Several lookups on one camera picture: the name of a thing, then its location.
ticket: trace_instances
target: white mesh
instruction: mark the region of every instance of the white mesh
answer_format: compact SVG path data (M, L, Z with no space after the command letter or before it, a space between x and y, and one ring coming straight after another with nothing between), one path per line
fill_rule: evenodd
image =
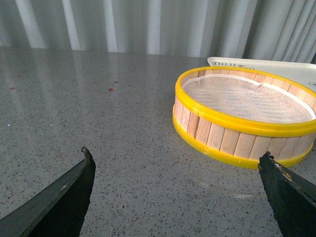
M230 75L206 75L182 86L194 100L216 111L269 123L298 123L316 118L303 101L279 87Z

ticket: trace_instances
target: white curtain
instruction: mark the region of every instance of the white curtain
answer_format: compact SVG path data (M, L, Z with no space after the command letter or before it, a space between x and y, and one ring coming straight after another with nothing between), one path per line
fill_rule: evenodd
M315 0L0 0L0 46L316 62Z

